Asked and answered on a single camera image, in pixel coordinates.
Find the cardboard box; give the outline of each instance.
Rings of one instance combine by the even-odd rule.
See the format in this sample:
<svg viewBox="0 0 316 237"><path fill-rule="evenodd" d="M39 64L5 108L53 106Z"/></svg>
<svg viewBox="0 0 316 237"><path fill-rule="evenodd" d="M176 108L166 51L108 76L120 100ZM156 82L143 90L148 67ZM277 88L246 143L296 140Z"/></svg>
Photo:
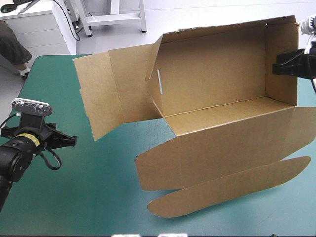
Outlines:
<svg viewBox="0 0 316 237"><path fill-rule="evenodd" d="M188 214L305 168L309 158L280 160L314 140L316 109L296 107L297 78L272 74L277 55L298 48L298 29L294 16L185 29L75 59L95 140L156 118L175 133L136 159L142 189L182 189L151 202L154 214ZM270 180L249 182L260 175Z"/></svg>

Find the green tabletop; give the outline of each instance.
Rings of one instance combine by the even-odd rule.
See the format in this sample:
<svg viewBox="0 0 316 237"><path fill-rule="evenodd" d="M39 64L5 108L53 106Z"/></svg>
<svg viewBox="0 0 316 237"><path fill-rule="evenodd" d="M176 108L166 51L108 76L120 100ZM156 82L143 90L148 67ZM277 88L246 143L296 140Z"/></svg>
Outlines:
<svg viewBox="0 0 316 237"><path fill-rule="evenodd" d="M164 120L156 119L124 124L94 142L73 64L76 57L38 58L21 91L22 98L49 103L53 114L46 121L77 135L78 143L56 150L63 161L58 171L49 170L40 157L32 161L0 213L0 235L315 235L315 142L290 156L310 155L312 162L282 186L184 217L154 216L148 202L167 191L141 190L134 159L174 135ZM305 79L299 79L299 105L316 105ZM7 125L17 123L14 118Z"/></svg>

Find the box side wall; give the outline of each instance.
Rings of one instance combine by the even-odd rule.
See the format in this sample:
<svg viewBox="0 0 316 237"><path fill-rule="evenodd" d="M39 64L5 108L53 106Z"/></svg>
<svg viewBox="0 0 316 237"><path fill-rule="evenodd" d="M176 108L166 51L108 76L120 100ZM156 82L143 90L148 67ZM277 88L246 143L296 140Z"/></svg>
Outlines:
<svg viewBox="0 0 316 237"><path fill-rule="evenodd" d="M177 136L221 126L233 121L272 113L292 107L269 97L246 100L223 106L197 110L166 117L166 121Z"/></svg>
<svg viewBox="0 0 316 237"><path fill-rule="evenodd" d="M194 37L208 36L213 34L220 34L228 31L234 31L244 28L261 27L265 24L285 24L295 23L295 16L278 17L266 20L238 23L225 26L213 26L213 27L198 27L191 29L182 29L175 32L163 34L161 43L173 42L177 40L185 40Z"/></svg>
<svg viewBox="0 0 316 237"><path fill-rule="evenodd" d="M161 44L164 115L264 96L264 27Z"/></svg>
<svg viewBox="0 0 316 237"><path fill-rule="evenodd" d="M297 105L297 78L274 75L272 64L277 55L298 49L299 25L296 23L268 25L265 31L266 44L266 94L290 105Z"/></svg>

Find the person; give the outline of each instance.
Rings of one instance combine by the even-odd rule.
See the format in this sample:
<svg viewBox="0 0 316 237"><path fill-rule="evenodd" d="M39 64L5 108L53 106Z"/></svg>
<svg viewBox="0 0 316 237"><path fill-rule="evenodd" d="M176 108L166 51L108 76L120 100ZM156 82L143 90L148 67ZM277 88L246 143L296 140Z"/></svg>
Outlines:
<svg viewBox="0 0 316 237"><path fill-rule="evenodd" d="M12 29L2 20L0 20L0 54L14 65L21 78L26 80L31 70L26 63L32 55L20 44Z"/></svg>

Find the cardboard flap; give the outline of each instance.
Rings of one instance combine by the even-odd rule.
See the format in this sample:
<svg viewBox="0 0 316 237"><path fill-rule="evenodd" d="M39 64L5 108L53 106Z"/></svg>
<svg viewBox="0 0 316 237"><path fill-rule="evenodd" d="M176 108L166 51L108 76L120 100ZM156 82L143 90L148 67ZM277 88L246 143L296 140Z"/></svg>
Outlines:
<svg viewBox="0 0 316 237"><path fill-rule="evenodd" d="M315 117L291 107L171 139L137 157L141 187L182 189L281 160L314 140Z"/></svg>
<svg viewBox="0 0 316 237"><path fill-rule="evenodd" d="M161 118L145 81L152 44L74 60L94 139L124 122Z"/></svg>
<svg viewBox="0 0 316 237"><path fill-rule="evenodd" d="M310 161L310 157L288 159L207 181L151 201L148 209L160 217L187 215L211 205L281 185L301 173Z"/></svg>
<svg viewBox="0 0 316 237"><path fill-rule="evenodd" d="M105 52L85 56L74 63L84 107L97 140L124 122L110 55Z"/></svg>

